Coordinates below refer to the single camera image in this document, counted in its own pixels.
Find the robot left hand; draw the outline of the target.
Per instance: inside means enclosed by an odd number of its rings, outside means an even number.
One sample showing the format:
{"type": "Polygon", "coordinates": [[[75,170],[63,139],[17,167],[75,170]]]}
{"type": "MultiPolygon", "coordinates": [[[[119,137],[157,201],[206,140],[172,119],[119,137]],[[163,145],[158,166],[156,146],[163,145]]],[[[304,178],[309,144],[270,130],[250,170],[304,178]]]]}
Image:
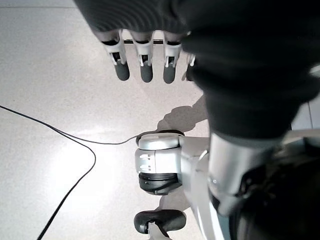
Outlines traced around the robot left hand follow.
{"type": "Polygon", "coordinates": [[[163,32],[163,78],[171,83],[179,52],[186,78],[202,91],[209,137],[179,130],[136,138],[139,186],[161,196],[134,227],[152,240],[186,224],[191,208],[206,240],[317,240],[320,237],[320,134],[292,131],[320,79],[317,0],[77,0],[129,78],[121,31],[132,35],[149,82],[152,34],[163,32]]]}

